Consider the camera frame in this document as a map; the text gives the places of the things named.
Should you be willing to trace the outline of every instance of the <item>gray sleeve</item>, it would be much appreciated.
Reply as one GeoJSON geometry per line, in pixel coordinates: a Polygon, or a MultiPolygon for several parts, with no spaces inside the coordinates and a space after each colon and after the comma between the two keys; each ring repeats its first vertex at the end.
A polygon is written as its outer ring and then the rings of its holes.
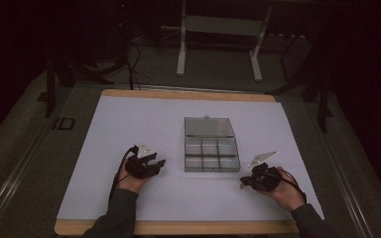
{"type": "Polygon", "coordinates": [[[292,211],[301,237],[303,238],[334,238],[340,237],[326,224],[310,204],[305,204],[292,211]]]}
{"type": "Polygon", "coordinates": [[[100,216],[82,237],[132,237],[135,230],[135,212],[138,193],[117,188],[105,215],[100,216]]]}

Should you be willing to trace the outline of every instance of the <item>black cord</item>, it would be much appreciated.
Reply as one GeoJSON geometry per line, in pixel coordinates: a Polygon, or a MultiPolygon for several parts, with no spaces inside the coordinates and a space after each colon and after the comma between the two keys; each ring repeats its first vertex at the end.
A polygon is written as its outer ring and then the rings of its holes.
{"type": "Polygon", "coordinates": [[[130,174],[128,174],[127,176],[125,176],[124,178],[121,178],[117,183],[116,183],[116,185],[117,184],[119,184],[121,181],[123,181],[124,179],[126,179],[126,178],[128,178],[130,176],[130,174]]]}
{"type": "Polygon", "coordinates": [[[126,63],[127,63],[128,69],[129,69],[129,87],[131,88],[131,90],[133,90],[133,84],[134,84],[134,79],[135,79],[136,84],[138,85],[139,89],[141,90],[141,84],[138,80],[137,74],[147,77],[149,80],[146,83],[150,83],[152,80],[152,77],[149,75],[140,73],[140,72],[135,70],[135,67],[138,64],[138,60],[141,57],[141,51],[139,50],[139,48],[137,46],[135,46],[132,43],[130,44],[130,46],[137,50],[138,56],[135,59],[133,65],[131,65],[131,63],[129,62],[129,59],[126,60],[126,63]]]}
{"type": "Polygon", "coordinates": [[[272,177],[272,178],[275,178],[275,179],[279,179],[279,180],[282,180],[288,184],[290,184],[292,187],[294,187],[299,193],[300,195],[302,196],[303,200],[305,202],[308,202],[308,198],[306,197],[306,194],[299,188],[299,185],[298,184],[294,184],[293,182],[291,182],[290,180],[288,179],[285,179],[285,178],[281,178],[281,177],[278,177],[278,176],[275,176],[275,175],[272,175],[272,174],[269,174],[269,173],[262,173],[261,175],[263,176],[269,176],[269,177],[272,177]]]}
{"type": "Polygon", "coordinates": [[[287,172],[287,171],[285,171],[285,170],[278,170],[278,169],[277,169],[277,171],[282,171],[282,172],[286,173],[289,177],[291,177],[292,179],[295,180],[296,186],[299,186],[299,184],[297,183],[296,178],[295,178],[292,174],[290,174],[289,172],[287,172]]]}
{"type": "Polygon", "coordinates": [[[113,88],[115,88],[115,87],[117,87],[117,86],[121,86],[121,85],[123,85],[123,84],[128,84],[129,82],[119,82],[119,83],[116,83],[116,84],[114,84],[113,86],[111,86],[111,87],[109,87],[108,89],[113,89],[113,88]]]}

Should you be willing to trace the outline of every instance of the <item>gray carpet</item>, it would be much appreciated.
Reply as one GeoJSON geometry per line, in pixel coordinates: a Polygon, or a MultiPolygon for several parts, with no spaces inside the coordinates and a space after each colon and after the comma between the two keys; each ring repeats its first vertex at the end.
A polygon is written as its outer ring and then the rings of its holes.
{"type": "MultiPolygon", "coordinates": [[[[189,49],[186,75],[176,77],[178,49],[169,46],[140,46],[141,56],[136,70],[152,77],[151,85],[207,88],[246,92],[263,92],[286,83],[279,55],[274,53],[282,40],[271,38],[264,45],[260,57],[264,81],[254,82],[249,57],[244,51],[189,49]]],[[[137,74],[144,87],[148,78],[137,74]]],[[[128,74],[126,70],[109,79],[124,88],[128,74]]],[[[45,119],[45,104],[37,102],[44,89],[45,75],[37,78],[26,90],[0,127],[0,187],[11,173],[29,145],[38,138],[31,157],[13,198],[0,217],[0,237],[53,237],[54,225],[64,191],[79,155],[89,123],[95,110],[99,94],[107,86],[80,80],[68,92],[68,98],[59,102],[57,115],[74,118],[71,131],[51,130],[49,125],[55,118],[45,119]],[[43,137],[38,137],[44,128],[43,137]]],[[[318,200],[326,221],[342,237],[363,237],[353,222],[341,193],[339,177],[332,169],[332,158],[341,164],[342,170],[357,204],[368,221],[373,237],[381,237],[381,185],[355,134],[332,95],[329,108],[333,115],[327,119],[328,133],[324,135],[315,122],[317,105],[304,103],[300,97],[302,88],[277,97],[283,103],[290,119],[294,136],[308,168],[318,200]]],[[[59,88],[61,98],[65,89],[59,88]]],[[[298,235],[271,236],[298,237],[298,235]]]]}

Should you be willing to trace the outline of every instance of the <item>table leg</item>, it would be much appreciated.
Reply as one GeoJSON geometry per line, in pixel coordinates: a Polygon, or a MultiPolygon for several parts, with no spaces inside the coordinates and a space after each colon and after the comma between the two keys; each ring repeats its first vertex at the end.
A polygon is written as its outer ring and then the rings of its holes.
{"type": "Polygon", "coordinates": [[[259,29],[259,34],[257,37],[256,46],[253,50],[249,51],[250,61],[252,63],[253,75],[255,77],[255,81],[262,80],[261,69],[259,68],[258,62],[258,53],[261,48],[262,40],[265,37],[265,31],[267,30],[268,21],[271,16],[272,6],[268,7],[267,13],[265,14],[264,21],[262,22],[261,28],[259,29]]]}
{"type": "Polygon", "coordinates": [[[187,1],[182,1],[181,49],[179,51],[177,76],[185,75],[185,62],[187,59],[187,1]]]}

